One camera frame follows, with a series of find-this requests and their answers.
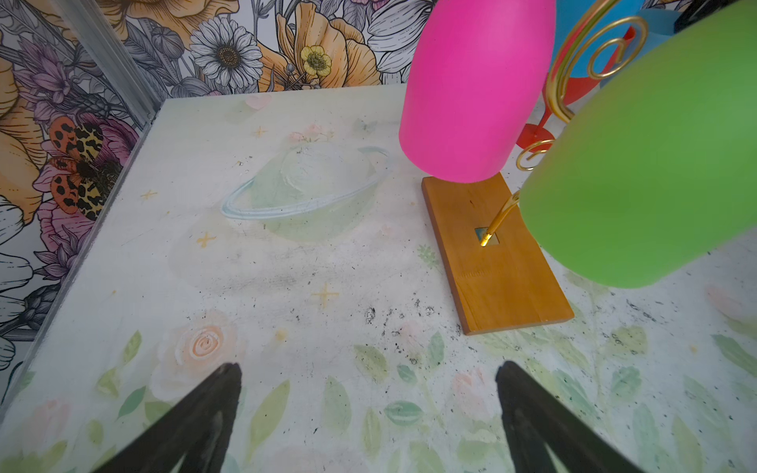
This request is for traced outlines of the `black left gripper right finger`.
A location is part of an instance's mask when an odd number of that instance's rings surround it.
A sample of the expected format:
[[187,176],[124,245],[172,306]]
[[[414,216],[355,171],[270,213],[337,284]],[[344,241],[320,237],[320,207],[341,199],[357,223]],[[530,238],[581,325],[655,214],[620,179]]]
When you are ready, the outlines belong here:
[[554,472],[552,455],[570,472],[638,472],[518,364],[496,376],[502,422],[516,472]]

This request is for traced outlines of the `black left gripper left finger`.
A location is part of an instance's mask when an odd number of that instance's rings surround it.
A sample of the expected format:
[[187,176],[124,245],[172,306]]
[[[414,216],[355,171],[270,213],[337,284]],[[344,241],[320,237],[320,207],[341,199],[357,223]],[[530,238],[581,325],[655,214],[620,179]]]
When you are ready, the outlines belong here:
[[237,417],[242,370],[226,363],[98,472],[219,472]]

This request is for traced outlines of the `green wine glass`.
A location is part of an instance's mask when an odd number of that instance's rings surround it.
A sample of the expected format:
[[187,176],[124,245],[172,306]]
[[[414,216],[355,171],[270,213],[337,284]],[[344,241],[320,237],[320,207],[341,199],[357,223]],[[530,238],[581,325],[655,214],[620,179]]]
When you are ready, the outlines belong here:
[[624,68],[520,191],[557,262],[652,285],[756,225],[756,5],[737,1]]

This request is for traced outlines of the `red wine glass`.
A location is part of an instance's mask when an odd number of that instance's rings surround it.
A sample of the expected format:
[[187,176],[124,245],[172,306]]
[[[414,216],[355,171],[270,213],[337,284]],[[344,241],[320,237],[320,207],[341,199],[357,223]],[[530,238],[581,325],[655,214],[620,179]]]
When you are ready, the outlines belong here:
[[[627,30],[626,34],[623,35],[622,43],[614,47],[614,51],[602,71],[603,73],[608,73],[616,65],[616,63],[620,61],[620,57],[622,56],[626,45],[628,45],[630,41],[635,38],[635,35],[636,33],[634,28],[630,27]],[[598,85],[599,81],[593,80],[589,77],[570,78],[568,80],[565,96],[566,104],[573,104],[574,102],[577,102],[579,99],[587,96],[587,94],[589,94],[589,92],[591,92],[591,90],[593,90]],[[545,128],[546,122],[548,122],[550,116],[552,116],[552,111],[550,110],[549,106],[545,106],[541,120],[538,122],[538,124],[527,123],[524,126],[520,137],[518,138],[518,140],[516,140],[516,145],[524,149],[539,141],[552,140],[554,138],[554,135]]]

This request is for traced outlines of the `pink wine glass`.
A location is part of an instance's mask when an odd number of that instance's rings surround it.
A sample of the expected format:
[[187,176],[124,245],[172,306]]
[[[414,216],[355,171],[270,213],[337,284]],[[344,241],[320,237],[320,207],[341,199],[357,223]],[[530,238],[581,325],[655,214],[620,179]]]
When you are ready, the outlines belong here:
[[541,95],[555,31],[553,1],[438,2],[407,82],[409,161],[444,181],[500,173]]

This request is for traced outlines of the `light blue wine glass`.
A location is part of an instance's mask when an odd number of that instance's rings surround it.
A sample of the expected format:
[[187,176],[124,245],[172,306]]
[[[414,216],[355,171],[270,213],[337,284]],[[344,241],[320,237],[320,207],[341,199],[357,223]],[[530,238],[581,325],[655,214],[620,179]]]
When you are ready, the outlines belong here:
[[608,48],[610,52],[609,59],[600,60],[600,62],[603,62],[601,72],[608,73],[616,69],[619,64],[628,59],[637,50],[639,53],[635,57],[635,60],[642,58],[645,54],[668,41],[675,35],[674,24],[680,15],[680,12],[674,10],[640,10],[637,16],[643,18],[648,25],[648,37],[641,47],[633,24],[612,29],[610,31],[610,38],[615,39],[619,33],[623,33],[623,43],[615,43],[615,45],[611,45]]

